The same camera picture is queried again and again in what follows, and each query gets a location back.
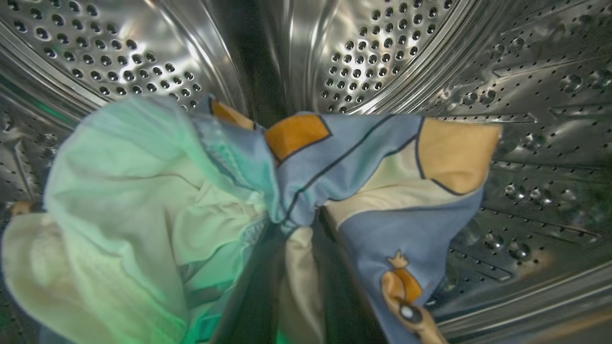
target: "crumpled garment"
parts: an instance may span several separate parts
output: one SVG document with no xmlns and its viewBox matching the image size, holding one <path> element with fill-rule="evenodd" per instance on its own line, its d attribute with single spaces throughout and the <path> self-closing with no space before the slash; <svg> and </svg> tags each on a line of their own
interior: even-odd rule
<svg viewBox="0 0 612 344">
<path fill-rule="evenodd" d="M 7 286 L 75 343 L 207 340 L 274 222 L 289 289 L 323 341 L 310 226 L 324 206 L 389 343 L 417 343 L 401 303 L 424 304 L 442 279 L 498 136 L 409 114 L 299 113 L 265 130 L 212 97 L 191 116 L 166 99 L 113 103 L 61 146 L 47 213 L 7 227 Z"/>
</svg>

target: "light blue fabric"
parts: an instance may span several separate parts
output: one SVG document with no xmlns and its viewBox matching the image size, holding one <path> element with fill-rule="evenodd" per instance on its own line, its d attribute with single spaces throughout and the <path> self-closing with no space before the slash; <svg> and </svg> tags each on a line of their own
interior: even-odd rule
<svg viewBox="0 0 612 344">
<path fill-rule="evenodd" d="M 348 255 L 389 343 L 408 343 L 406 338 L 412 335 L 389 311 L 382 297 L 381 278 L 392 269 L 386 258 L 397 250 L 405 253 L 410 262 L 406 270 L 423 288 L 415 303 L 423 305 L 444 276 L 450 240 L 477 212 L 482 194 L 479 189 L 442 206 L 363 212 L 340 226 Z"/>
<path fill-rule="evenodd" d="M 419 132 L 422 117 L 411 115 L 321 115 L 332 136 L 288 157 L 277 170 L 283 231 L 309 226 L 315 209 L 327 200 L 357 192 L 380 161 L 406 146 Z"/>
</svg>

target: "clothing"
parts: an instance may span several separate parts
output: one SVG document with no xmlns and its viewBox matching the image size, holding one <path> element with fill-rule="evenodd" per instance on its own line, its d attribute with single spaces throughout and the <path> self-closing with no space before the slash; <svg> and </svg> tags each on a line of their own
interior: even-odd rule
<svg viewBox="0 0 612 344">
<path fill-rule="evenodd" d="M 11 221 L 7 285 L 75 343 L 191 344 L 210 338 L 274 222 L 284 292 L 322 341 L 311 225 L 324 206 L 389 342 L 417 343 L 397 299 L 423 304 L 439 283 L 498 135 L 411 114 L 299 113 L 265 130 L 212 97 L 193 116 L 159 98 L 113 103 L 60 148 L 47 213 Z"/>
</svg>

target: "orange fabric panel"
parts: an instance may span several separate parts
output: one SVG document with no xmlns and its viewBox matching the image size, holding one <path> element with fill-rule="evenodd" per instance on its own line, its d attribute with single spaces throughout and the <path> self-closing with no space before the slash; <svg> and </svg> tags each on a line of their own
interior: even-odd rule
<svg viewBox="0 0 612 344">
<path fill-rule="evenodd" d="M 487 176 L 498 138 L 498 125 L 448 123 L 427 118 L 418 143 L 421 170 L 426 179 L 434 179 L 452 192 L 472 192 Z"/>
<path fill-rule="evenodd" d="M 281 162 L 329 135 L 327 127 L 315 114 L 289 117 L 273 125 L 265 134 L 270 150 Z"/>
<path fill-rule="evenodd" d="M 244 129 L 253 130 L 253 121 L 241 115 L 238 111 L 225 105 L 224 103 L 212 100 L 211 103 L 212 115 L 228 122 L 237 124 Z"/>
</svg>

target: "light green fabric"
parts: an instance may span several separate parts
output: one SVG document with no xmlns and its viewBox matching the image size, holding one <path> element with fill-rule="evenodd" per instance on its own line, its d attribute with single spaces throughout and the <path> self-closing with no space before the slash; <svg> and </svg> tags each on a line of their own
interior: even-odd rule
<svg viewBox="0 0 612 344">
<path fill-rule="evenodd" d="M 276 333 L 276 344 L 291 344 L 289 338 L 283 333 L 283 331 L 278 330 Z"/>
<path fill-rule="evenodd" d="M 112 104 L 59 150 L 46 224 L 37 217 L 8 227 L 3 246 L 19 241 L 33 258 L 3 252 L 5 278 L 30 315 L 75 343 L 178 343 L 195 316 L 185 294 L 240 273 L 237 242 L 265 216 L 259 199 L 219 173 L 184 114 L 138 100 Z M 54 268 L 32 246 L 47 227 L 59 238 L 46 241 L 47 253 L 62 255 Z M 201 269 L 181 274 L 178 266 L 195 263 Z M 42 283 L 45 274 L 62 283 Z M 31 302 L 35 293 L 48 297 Z M 71 307 L 87 315 L 78 330 L 62 320 Z"/>
</svg>

